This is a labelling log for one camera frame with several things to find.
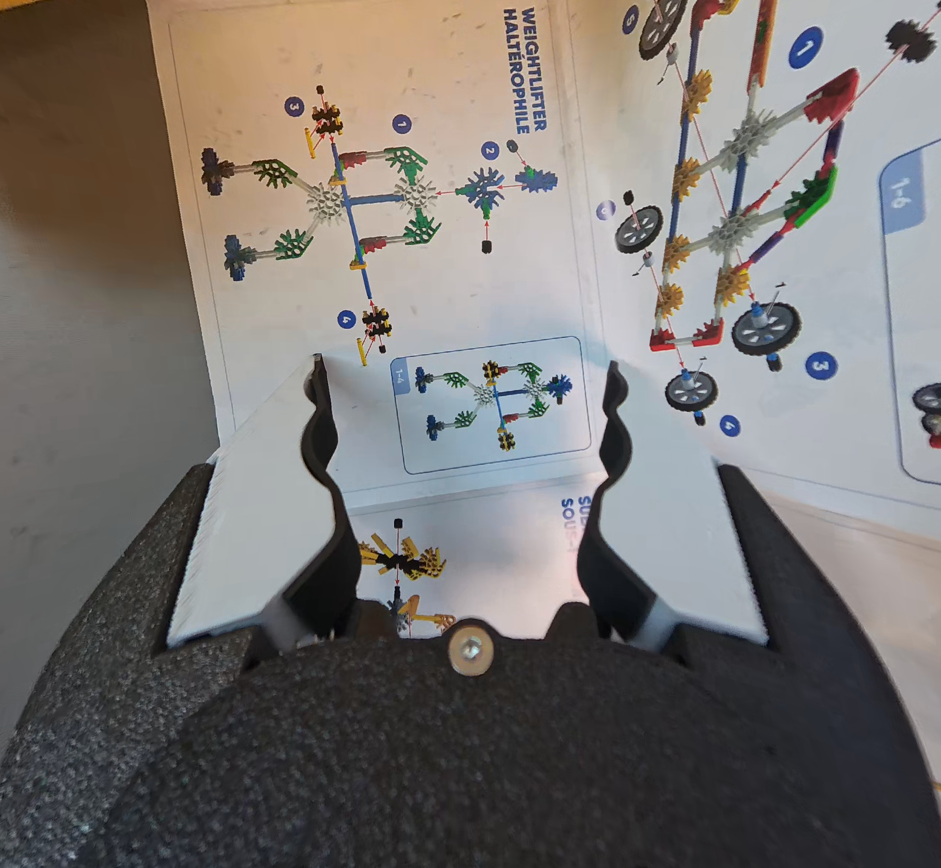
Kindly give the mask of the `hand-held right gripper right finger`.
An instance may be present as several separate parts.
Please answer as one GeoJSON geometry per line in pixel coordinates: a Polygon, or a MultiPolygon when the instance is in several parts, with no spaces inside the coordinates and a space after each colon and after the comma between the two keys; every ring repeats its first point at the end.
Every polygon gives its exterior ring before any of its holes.
{"type": "Polygon", "coordinates": [[[688,624],[764,646],[768,633],[717,462],[671,415],[653,380],[612,361],[593,493],[577,558],[595,615],[660,651],[688,624]]]}

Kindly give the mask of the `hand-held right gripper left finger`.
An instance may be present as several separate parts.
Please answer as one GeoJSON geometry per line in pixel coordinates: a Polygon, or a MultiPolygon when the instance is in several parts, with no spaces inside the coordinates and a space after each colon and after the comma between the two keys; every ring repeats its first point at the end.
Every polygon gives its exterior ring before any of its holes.
{"type": "Polygon", "coordinates": [[[170,648],[262,627],[277,650],[341,636],[358,544],[326,468],[338,445],[326,368],[308,357],[220,447],[172,613],[170,648]]]}

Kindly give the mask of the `folded paper instruction sheet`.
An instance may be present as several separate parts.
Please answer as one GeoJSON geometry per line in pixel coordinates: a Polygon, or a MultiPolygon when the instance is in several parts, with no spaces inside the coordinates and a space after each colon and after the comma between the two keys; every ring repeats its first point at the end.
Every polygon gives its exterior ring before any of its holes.
{"type": "Polygon", "coordinates": [[[939,0],[147,0],[225,443],[323,357],[361,597],[537,636],[611,360],[860,619],[939,782],[939,0]]]}

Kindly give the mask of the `grey desk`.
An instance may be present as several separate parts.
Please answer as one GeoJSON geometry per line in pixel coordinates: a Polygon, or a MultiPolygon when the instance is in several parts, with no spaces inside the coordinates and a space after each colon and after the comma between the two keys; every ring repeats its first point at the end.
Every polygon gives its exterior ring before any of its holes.
{"type": "Polygon", "coordinates": [[[8,743],[79,608],[218,428],[145,0],[2,12],[8,743]]]}

